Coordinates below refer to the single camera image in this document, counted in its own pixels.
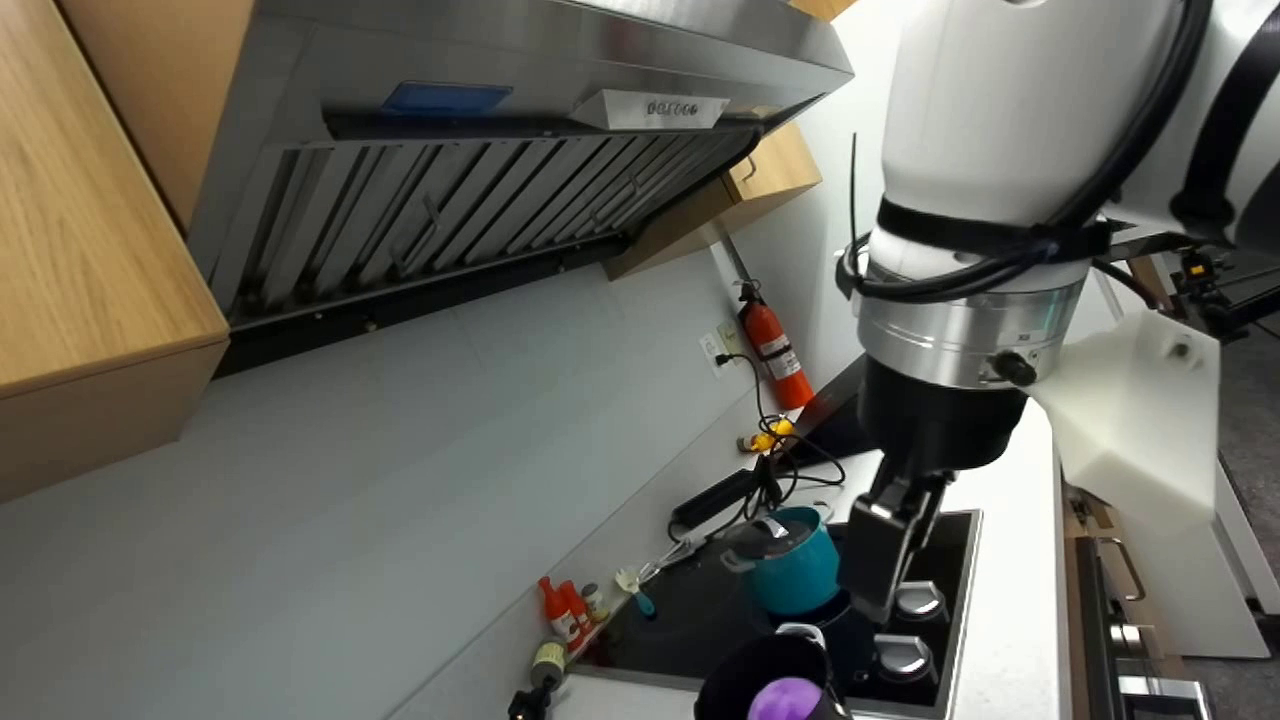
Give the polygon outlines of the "small wooden wall cabinet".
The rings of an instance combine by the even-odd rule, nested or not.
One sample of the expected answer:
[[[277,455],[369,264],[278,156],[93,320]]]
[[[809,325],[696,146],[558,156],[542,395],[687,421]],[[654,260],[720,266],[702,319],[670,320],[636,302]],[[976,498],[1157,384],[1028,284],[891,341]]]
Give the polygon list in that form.
[[[626,252],[603,264],[605,273],[617,281],[709,249],[719,241],[719,231],[740,231],[820,182],[814,156],[792,120],[718,179],[657,217]]]

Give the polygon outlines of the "purple lid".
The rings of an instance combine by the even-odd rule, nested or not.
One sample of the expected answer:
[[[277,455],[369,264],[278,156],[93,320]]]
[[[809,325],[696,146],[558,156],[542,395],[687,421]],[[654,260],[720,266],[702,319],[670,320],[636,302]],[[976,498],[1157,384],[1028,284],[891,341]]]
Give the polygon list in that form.
[[[814,682],[782,676],[765,684],[749,702],[746,720],[812,720],[826,693]]]

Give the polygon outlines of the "black cooktop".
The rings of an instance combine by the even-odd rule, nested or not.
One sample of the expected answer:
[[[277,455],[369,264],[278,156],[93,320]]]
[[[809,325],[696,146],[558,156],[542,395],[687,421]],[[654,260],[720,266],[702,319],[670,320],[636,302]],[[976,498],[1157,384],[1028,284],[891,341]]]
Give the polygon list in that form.
[[[977,510],[938,515],[927,544],[911,561],[906,582],[936,583],[948,601],[947,623],[904,621],[892,611],[886,623],[872,625],[850,607],[846,593],[799,616],[826,637],[835,684],[852,715],[950,719],[980,524]],[[744,578],[722,565],[721,552],[721,543],[710,543],[659,574],[646,588],[657,618],[645,619],[632,600],[626,602],[582,652],[576,669],[589,676],[696,691],[733,651],[769,635],[783,619],[756,605]],[[881,678],[876,634],[919,635],[934,652],[940,683],[899,684]]]

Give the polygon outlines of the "orange squeeze bottle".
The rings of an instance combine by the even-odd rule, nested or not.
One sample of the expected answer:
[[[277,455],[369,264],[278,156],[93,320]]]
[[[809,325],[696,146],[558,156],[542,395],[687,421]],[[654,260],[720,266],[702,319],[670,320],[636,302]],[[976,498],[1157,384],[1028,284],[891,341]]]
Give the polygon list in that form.
[[[538,587],[541,592],[543,612],[550,629],[564,642],[570,652],[575,651],[581,644],[582,633],[568,601],[549,577],[540,578]]]
[[[559,593],[564,598],[573,615],[575,623],[579,628],[579,634],[585,638],[590,634],[594,628],[590,611],[581,593],[579,592],[576,584],[571,580],[562,582],[559,585]]]

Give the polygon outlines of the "yellow plug adapter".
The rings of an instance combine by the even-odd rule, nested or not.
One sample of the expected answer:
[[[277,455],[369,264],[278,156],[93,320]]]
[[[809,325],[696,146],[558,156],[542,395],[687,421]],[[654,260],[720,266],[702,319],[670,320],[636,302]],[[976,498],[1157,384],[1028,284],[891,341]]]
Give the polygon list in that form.
[[[737,439],[737,447],[744,454],[769,454],[792,433],[794,424],[787,416],[765,416],[756,433]]]

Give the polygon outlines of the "steel range hood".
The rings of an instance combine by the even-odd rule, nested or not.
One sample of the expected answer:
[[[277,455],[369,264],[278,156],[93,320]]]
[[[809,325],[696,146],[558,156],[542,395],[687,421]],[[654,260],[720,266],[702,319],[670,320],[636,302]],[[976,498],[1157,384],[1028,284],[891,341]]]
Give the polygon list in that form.
[[[783,0],[251,0],[187,246],[261,325],[654,217],[852,78]]]

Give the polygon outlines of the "black power strip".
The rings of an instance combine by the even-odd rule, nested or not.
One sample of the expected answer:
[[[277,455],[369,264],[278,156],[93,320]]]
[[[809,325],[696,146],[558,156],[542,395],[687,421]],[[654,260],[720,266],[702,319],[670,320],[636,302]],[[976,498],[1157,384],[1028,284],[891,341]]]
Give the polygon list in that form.
[[[669,524],[678,529],[700,527],[758,491],[763,483],[762,478],[763,475],[754,469],[739,469],[676,506],[669,514]]]

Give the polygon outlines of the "oven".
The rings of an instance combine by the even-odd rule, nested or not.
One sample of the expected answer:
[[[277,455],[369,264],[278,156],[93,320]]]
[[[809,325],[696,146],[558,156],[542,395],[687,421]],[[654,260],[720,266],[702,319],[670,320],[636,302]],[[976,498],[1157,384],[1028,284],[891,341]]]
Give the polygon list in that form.
[[[1126,543],[1119,520],[1070,486],[1061,501],[1068,720],[1213,720],[1207,691],[1160,633],[1151,593],[1125,601],[1132,584],[1121,559],[1096,543],[1102,536]]]

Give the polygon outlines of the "blue pot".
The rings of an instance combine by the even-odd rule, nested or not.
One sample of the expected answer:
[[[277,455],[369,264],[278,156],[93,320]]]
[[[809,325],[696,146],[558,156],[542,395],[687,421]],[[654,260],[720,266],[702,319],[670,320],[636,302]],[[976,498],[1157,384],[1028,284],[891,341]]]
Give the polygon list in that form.
[[[780,616],[799,616],[838,593],[840,556],[826,521],[826,503],[781,507],[739,523],[722,536],[722,565],[744,578],[756,605]]]

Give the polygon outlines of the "metal whisk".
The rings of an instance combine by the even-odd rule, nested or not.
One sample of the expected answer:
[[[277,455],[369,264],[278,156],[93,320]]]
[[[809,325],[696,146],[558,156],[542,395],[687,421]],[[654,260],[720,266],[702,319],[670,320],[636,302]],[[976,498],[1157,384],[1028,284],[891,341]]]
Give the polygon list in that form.
[[[662,556],[641,565],[636,575],[637,584],[645,585],[667,568],[692,559],[703,544],[703,538],[691,536],[676,541]]]

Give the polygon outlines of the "bottle with pale label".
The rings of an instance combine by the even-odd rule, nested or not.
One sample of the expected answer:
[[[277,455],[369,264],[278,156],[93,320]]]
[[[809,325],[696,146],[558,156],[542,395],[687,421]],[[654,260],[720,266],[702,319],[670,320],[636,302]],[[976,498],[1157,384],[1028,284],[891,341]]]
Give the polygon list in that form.
[[[530,687],[554,693],[563,684],[568,657],[568,647],[562,639],[544,639],[535,648],[530,662]]]

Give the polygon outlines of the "silver stove knob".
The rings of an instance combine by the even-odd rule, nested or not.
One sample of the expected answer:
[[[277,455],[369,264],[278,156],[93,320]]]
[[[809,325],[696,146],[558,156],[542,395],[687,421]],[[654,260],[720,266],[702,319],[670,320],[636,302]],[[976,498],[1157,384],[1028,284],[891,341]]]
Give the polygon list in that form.
[[[940,683],[934,652],[919,635],[876,634],[874,646],[877,671],[886,682]]]
[[[893,593],[893,615],[911,623],[947,623],[948,601],[933,582],[902,582]]]

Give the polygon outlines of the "black pot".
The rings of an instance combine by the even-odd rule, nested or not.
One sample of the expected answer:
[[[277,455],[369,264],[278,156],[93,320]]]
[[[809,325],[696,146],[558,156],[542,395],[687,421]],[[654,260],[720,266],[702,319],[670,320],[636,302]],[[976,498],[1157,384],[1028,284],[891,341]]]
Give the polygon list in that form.
[[[785,623],[733,651],[703,682],[694,720],[746,720],[753,696],[782,676],[805,678],[824,691],[824,702],[812,720],[851,720],[835,687],[826,637],[819,628],[801,623]]]

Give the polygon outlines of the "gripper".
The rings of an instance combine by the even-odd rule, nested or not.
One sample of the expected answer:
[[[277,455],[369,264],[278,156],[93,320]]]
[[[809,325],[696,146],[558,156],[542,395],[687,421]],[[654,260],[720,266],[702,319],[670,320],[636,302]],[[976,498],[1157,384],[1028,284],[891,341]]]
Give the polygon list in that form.
[[[1012,388],[960,389],[904,375],[865,356],[858,421],[895,473],[911,478],[906,498],[855,498],[840,550],[838,585],[870,623],[884,623],[895,591],[928,542],[951,471],[1000,459],[1027,396]]]

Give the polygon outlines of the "white wall socket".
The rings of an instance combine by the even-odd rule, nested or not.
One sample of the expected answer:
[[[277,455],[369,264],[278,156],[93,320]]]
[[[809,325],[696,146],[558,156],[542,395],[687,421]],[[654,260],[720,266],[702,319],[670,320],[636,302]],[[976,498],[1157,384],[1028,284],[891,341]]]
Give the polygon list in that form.
[[[699,346],[717,379],[722,378],[730,368],[746,364],[741,359],[744,347],[735,322],[718,324],[713,332],[700,337]]]

